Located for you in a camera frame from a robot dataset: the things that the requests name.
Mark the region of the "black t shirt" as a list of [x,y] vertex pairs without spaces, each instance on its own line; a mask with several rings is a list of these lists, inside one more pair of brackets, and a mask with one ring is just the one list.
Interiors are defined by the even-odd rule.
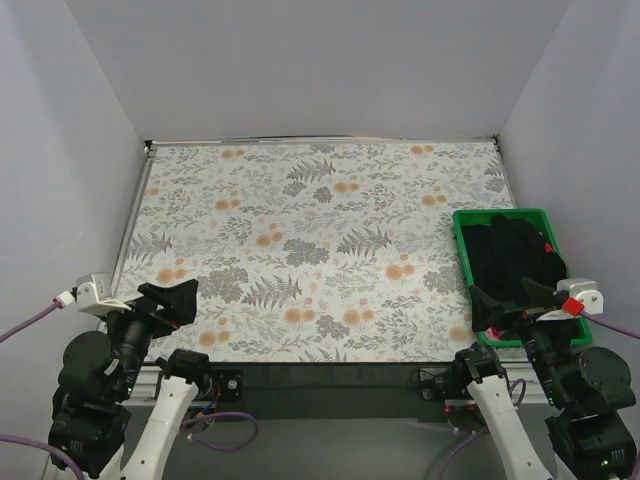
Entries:
[[568,278],[566,264],[527,219],[496,214],[487,224],[454,226],[475,333],[495,331],[499,344],[511,342],[526,310],[564,303],[553,292]]

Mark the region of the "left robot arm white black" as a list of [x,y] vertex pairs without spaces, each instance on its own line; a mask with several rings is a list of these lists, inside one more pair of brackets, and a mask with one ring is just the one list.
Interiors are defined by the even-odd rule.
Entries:
[[80,334],[64,350],[48,436],[65,455],[52,461],[58,469],[70,468],[82,479],[161,478],[189,405],[212,390],[207,356],[177,350],[160,361],[159,396],[127,463],[121,459],[131,414],[123,404],[151,341],[193,324],[197,290],[195,280],[168,288],[144,283],[137,298],[123,303],[104,275],[78,280],[72,292],[77,309],[106,328]]

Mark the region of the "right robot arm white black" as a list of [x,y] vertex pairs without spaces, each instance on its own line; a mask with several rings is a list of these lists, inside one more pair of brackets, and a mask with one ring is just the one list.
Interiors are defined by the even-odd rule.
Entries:
[[[620,417],[636,396],[628,364],[604,347],[575,351],[563,327],[604,310],[596,282],[568,278],[556,287],[531,279],[521,282],[527,302],[499,302],[477,286],[469,289],[472,319],[484,330],[503,323],[519,337],[548,403],[559,410],[545,424],[559,479],[635,479],[639,448]],[[548,479],[515,406],[512,381],[495,351],[477,346],[459,351],[450,378],[454,389],[471,398],[498,449],[510,479]]]

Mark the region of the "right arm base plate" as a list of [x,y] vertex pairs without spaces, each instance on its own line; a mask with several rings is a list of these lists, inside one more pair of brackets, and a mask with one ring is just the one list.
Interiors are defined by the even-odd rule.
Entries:
[[448,405],[471,405],[475,403],[468,392],[469,379],[446,368],[420,368],[409,376],[409,386],[424,400],[443,401]]

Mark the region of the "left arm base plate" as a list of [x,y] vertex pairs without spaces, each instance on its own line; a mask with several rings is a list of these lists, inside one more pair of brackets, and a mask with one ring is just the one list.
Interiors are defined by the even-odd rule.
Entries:
[[239,369],[218,368],[173,368],[171,378],[191,380],[198,386],[196,396],[191,400],[195,405],[208,405],[216,400],[222,403],[237,402],[242,399],[245,375]]

